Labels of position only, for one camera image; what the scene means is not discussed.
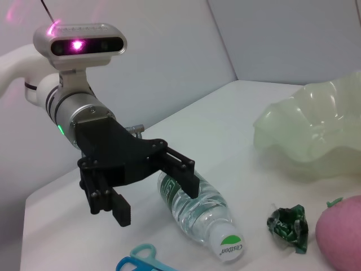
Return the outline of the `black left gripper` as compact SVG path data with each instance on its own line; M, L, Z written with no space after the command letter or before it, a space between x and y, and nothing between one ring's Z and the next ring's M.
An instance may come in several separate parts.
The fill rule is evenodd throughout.
M154 174L154 165L177 181L190 197L199 195L195 161L168 147L163 139L139 139L108 117L76 125L76 141L85 155L78 161L80 187L93 215L112 212L122 227L131 224L131 206L112 186L124 186Z

